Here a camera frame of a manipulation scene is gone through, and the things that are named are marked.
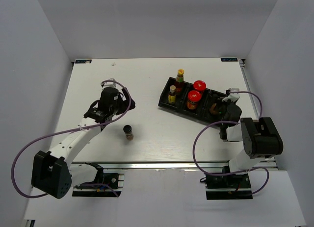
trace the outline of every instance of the red lid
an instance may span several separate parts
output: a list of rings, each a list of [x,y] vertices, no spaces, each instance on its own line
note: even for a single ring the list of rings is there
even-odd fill
[[[206,83],[204,83],[201,80],[198,80],[193,84],[193,87],[197,91],[204,91],[206,89]]]
[[[198,102],[201,100],[202,95],[198,91],[193,90],[188,93],[187,97],[192,102]]]

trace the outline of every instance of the yellow bottle cap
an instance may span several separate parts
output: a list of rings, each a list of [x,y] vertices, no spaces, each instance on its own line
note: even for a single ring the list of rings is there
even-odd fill
[[[183,75],[184,74],[184,70],[183,69],[179,69],[178,70],[178,74]]]

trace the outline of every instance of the yellow label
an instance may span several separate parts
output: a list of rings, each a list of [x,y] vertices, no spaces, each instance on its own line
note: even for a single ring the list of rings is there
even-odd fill
[[[174,104],[176,101],[176,96],[171,96],[171,95],[168,95],[168,103],[170,104]]]

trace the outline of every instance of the jar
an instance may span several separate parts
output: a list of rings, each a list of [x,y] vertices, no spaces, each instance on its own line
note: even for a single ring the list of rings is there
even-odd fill
[[[186,106],[190,110],[195,110],[198,106],[199,101],[201,100],[202,95],[196,90],[192,90],[187,95]]]
[[[204,83],[201,80],[198,80],[198,81],[194,82],[193,87],[196,91],[198,91],[199,93],[201,93],[201,95],[203,95],[203,93],[206,89],[206,83]]]

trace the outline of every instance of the spice bottle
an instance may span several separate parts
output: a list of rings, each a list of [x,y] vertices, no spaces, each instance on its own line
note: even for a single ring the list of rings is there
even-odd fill
[[[178,70],[178,75],[176,78],[176,82],[175,82],[175,87],[176,87],[176,95],[181,94],[184,82],[183,82],[183,74],[184,74],[184,70],[183,69],[179,69]]]
[[[127,137],[127,140],[132,140],[134,138],[133,133],[132,133],[132,127],[130,125],[125,125],[123,127],[123,131]]]
[[[169,104],[174,104],[176,102],[176,87],[175,86],[170,86],[170,91],[168,94],[168,103]]]
[[[193,88],[194,90],[198,91],[199,93],[201,93],[201,95],[203,95],[205,89],[206,89],[206,83],[204,83],[203,81],[196,81],[193,84]]]
[[[187,94],[186,106],[190,110],[195,110],[198,106],[199,101],[201,100],[202,95],[196,90],[192,90]]]

